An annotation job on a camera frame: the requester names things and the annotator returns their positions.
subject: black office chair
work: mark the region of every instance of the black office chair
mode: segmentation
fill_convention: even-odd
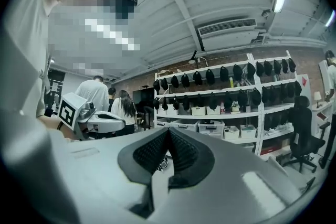
[[[304,163],[313,167],[312,172],[315,173],[317,166],[309,161],[309,154],[316,154],[319,148],[325,144],[325,141],[311,135],[312,113],[308,106],[308,98],[305,96],[299,96],[295,98],[294,107],[289,111],[288,118],[294,126],[294,135],[290,143],[290,149],[292,151],[292,156],[296,159],[284,163],[283,166],[300,163],[299,172],[301,172],[302,165]],[[330,123],[325,123],[320,126],[320,129],[322,129],[322,135],[324,135],[324,132],[329,125]],[[298,144],[294,143],[296,134],[299,135]]]

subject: dark hair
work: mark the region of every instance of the dark hair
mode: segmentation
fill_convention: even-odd
[[[114,88],[114,87],[111,87],[110,89],[109,89],[109,95],[114,95],[114,94],[116,94],[115,91],[116,89]]]
[[[119,98],[125,115],[135,117],[135,106],[129,94],[126,91],[121,90],[119,92]]]
[[[103,82],[103,77],[102,76],[94,76],[93,80],[99,79],[100,82]]]

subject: shelf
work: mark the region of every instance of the shelf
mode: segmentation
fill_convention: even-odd
[[[272,58],[265,58],[265,59],[255,59],[255,62],[264,63],[265,61],[273,62],[274,60],[277,60],[278,62],[281,62],[282,60],[288,60],[289,56],[284,57],[272,57]]]
[[[275,130],[274,132],[271,132],[270,135],[264,135],[264,137],[262,139],[263,140],[268,140],[268,139],[272,139],[272,138],[283,136],[285,134],[290,134],[292,132],[294,132],[293,125],[290,128],[285,128],[283,130]]]
[[[221,90],[208,90],[208,91],[199,91],[199,92],[182,92],[182,93],[170,93],[170,94],[159,94],[156,97],[158,98],[163,98],[163,97],[183,97],[185,95],[187,96],[197,96],[198,94],[201,95],[206,95],[206,94],[211,94],[212,92],[214,94],[218,93],[225,93],[225,92],[233,92],[233,91],[239,91],[239,90],[252,90],[255,88],[255,85],[248,85],[248,86],[243,86],[243,87],[234,87],[234,88],[226,88],[226,89],[221,89]]]
[[[253,116],[258,116],[259,112],[240,112],[239,114],[225,113],[221,115],[205,115],[205,116],[192,116],[192,115],[164,115],[157,114],[157,117],[161,118],[173,118],[173,119],[192,119],[192,120],[219,120],[219,119],[237,119],[237,118],[248,118]]]
[[[281,84],[288,84],[288,83],[295,82],[295,81],[297,81],[297,79],[279,80],[279,81],[274,81],[274,82],[269,82],[269,83],[262,83],[261,86],[263,87],[278,86]]]
[[[283,110],[290,109],[293,106],[294,106],[294,103],[279,104],[279,105],[266,106],[264,109],[265,109],[265,114],[270,114],[270,113],[275,113],[275,112],[280,112]]]
[[[270,153],[266,153],[264,155],[260,155],[259,157],[261,159],[263,159],[264,161],[267,161],[269,156],[273,156],[274,158],[278,157],[279,155],[286,155],[286,154],[289,154],[291,153],[291,150],[290,150],[290,146],[285,146],[277,151],[273,151],[273,152],[270,152]]]
[[[162,80],[162,79],[166,78],[167,82],[170,83],[170,79],[173,76],[176,76],[177,79],[179,80],[179,83],[181,83],[181,76],[183,76],[183,74],[187,74],[188,77],[189,77],[189,81],[192,81],[193,80],[193,74],[196,71],[198,71],[201,74],[201,77],[203,79],[205,79],[205,73],[207,72],[208,69],[210,69],[213,72],[215,78],[219,78],[219,72],[220,72],[221,67],[226,67],[228,69],[229,73],[233,73],[232,69],[233,69],[234,65],[238,65],[241,68],[243,68],[248,63],[249,63],[248,60],[241,61],[241,62],[224,63],[224,64],[218,65],[218,66],[198,68],[198,69],[193,69],[193,70],[189,70],[189,71],[184,71],[184,72],[181,72],[181,73],[176,73],[176,74],[170,74],[170,75],[166,75],[166,76],[161,76],[161,77],[157,77],[157,79]]]

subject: woman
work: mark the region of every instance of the woman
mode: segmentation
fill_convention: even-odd
[[[112,104],[111,113],[121,117],[126,123],[124,129],[115,133],[116,136],[134,133],[136,109],[134,102],[126,91],[121,90],[119,92],[119,98],[116,98]]]

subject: wall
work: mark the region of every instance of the wall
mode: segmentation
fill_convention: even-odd
[[[252,53],[255,59],[261,58],[271,58],[271,57],[281,57],[286,55],[286,50],[289,50],[289,53],[292,56],[293,61],[297,66],[297,74],[308,74],[310,86],[311,86],[311,94],[314,92],[320,91],[321,95],[324,93],[322,77],[319,69],[319,62],[324,60],[324,53],[322,49],[318,48],[309,48],[309,47],[265,47],[265,48],[252,48],[245,50],[236,50],[230,51],[220,54],[212,54],[205,57],[208,61],[209,66],[220,65],[222,63],[230,63],[237,61],[247,60],[246,53]],[[201,60],[199,67],[206,67],[205,61]],[[164,69],[170,69],[172,72],[177,72],[176,69],[180,69],[182,72],[187,70],[196,69],[196,64],[189,64],[187,61],[183,61],[174,65],[170,65]],[[154,74],[149,73],[140,77],[135,77],[130,80],[122,81],[113,85],[117,92],[119,90],[126,90],[130,96],[132,96],[133,91],[141,90],[141,86],[149,85],[152,87],[154,82]],[[282,75],[281,79],[291,78],[292,74]],[[183,91],[202,91],[204,89],[208,89],[206,84],[197,87],[191,83],[191,86],[187,89],[183,89],[179,87],[178,89],[174,89],[174,92],[183,92]],[[212,89],[221,89],[224,86],[220,83],[215,83]]]

